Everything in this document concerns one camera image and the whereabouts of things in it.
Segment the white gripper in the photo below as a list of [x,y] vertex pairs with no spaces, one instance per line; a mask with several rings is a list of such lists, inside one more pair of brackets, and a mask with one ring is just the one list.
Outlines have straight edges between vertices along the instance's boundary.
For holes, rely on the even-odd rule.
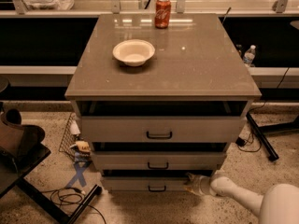
[[210,178],[208,176],[195,175],[192,173],[187,173],[186,176],[188,177],[187,183],[192,184],[192,191],[195,195],[216,195],[216,192],[210,186]]

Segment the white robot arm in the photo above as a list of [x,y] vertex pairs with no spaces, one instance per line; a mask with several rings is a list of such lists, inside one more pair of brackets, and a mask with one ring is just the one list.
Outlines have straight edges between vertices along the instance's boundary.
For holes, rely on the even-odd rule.
[[198,196],[229,197],[248,209],[259,224],[299,224],[299,188],[277,184],[264,195],[241,188],[224,174],[187,173],[185,189]]

